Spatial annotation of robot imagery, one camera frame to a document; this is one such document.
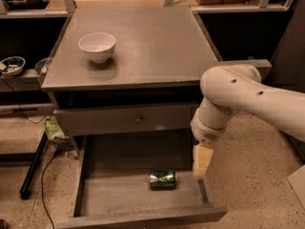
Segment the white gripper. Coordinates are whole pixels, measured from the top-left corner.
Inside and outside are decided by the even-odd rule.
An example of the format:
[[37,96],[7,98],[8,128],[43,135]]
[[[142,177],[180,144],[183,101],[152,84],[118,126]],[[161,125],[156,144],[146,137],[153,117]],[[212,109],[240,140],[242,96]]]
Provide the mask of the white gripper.
[[198,112],[195,112],[191,121],[193,137],[202,142],[193,146],[193,176],[197,179],[203,178],[213,158],[214,148],[207,143],[218,141],[225,133],[226,128],[213,129],[208,127],[199,119]]

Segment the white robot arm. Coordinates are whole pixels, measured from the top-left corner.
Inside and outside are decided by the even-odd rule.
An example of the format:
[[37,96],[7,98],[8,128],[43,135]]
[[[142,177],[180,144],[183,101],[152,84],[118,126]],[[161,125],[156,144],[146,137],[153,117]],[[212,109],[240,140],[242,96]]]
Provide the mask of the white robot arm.
[[305,94],[261,83],[252,65],[217,66],[200,79],[203,100],[191,121],[194,138],[193,176],[203,178],[213,157],[212,144],[240,112],[254,115],[284,133],[305,141]]

